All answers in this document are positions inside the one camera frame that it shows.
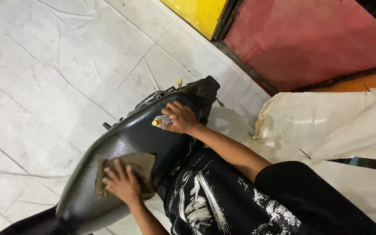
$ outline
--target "person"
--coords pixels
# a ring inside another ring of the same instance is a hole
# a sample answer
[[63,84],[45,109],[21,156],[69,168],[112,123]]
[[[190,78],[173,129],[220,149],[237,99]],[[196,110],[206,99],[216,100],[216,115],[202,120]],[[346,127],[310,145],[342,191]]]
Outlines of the person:
[[[307,165],[271,164],[248,147],[197,122],[178,101],[162,113],[173,123],[165,131],[204,142],[177,172],[164,195],[171,234],[375,234],[376,223]],[[144,206],[131,168],[106,168],[107,190],[123,200],[144,235],[168,231]]]

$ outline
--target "white sheet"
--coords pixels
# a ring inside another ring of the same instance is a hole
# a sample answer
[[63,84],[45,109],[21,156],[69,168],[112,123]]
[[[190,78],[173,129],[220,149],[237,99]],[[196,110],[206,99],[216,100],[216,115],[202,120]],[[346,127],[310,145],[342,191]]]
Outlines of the white sheet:
[[255,131],[243,144],[271,163],[306,163],[376,222],[376,170],[326,161],[376,159],[376,90],[279,93],[264,104]]
[[[208,75],[227,107],[210,126],[242,141],[269,96],[159,0],[0,0],[0,231],[54,205],[102,123],[153,79],[166,89]],[[148,206],[169,227],[161,204]],[[139,233],[131,216],[96,234],[110,231]]]

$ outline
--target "yellow wall panel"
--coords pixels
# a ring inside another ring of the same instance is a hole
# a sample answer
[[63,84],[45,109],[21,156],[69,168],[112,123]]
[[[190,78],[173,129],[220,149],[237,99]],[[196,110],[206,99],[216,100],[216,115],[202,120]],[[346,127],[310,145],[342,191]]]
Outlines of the yellow wall panel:
[[208,40],[213,36],[226,0],[160,0]]

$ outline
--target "hand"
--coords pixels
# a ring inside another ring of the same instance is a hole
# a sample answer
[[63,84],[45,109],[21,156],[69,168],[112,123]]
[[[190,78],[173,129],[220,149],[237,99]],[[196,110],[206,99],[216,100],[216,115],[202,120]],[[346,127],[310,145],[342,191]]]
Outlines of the hand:
[[172,119],[171,124],[162,127],[165,131],[188,134],[189,131],[200,125],[192,109],[176,100],[172,103],[169,102],[162,109],[162,113]]
[[142,203],[140,185],[131,167],[124,167],[119,159],[114,159],[114,166],[118,174],[108,167],[104,169],[108,175],[102,179],[107,185],[105,188],[124,201],[128,207],[140,205]]

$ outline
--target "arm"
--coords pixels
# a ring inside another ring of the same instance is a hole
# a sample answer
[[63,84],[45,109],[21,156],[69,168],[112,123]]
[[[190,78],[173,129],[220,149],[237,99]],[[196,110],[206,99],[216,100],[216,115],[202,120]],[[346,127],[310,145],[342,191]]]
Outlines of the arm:
[[194,112],[178,101],[168,103],[166,108],[162,109],[162,113],[169,115],[173,120],[172,124],[162,127],[163,130],[185,133],[201,140],[240,170],[251,182],[255,181],[256,175],[263,168],[271,165],[250,148],[198,123]]
[[108,175],[102,179],[107,185],[105,188],[128,205],[143,235],[169,235],[144,205],[140,196],[139,182],[131,167],[124,167],[118,159],[114,160],[114,166],[118,174],[108,167],[104,169]]

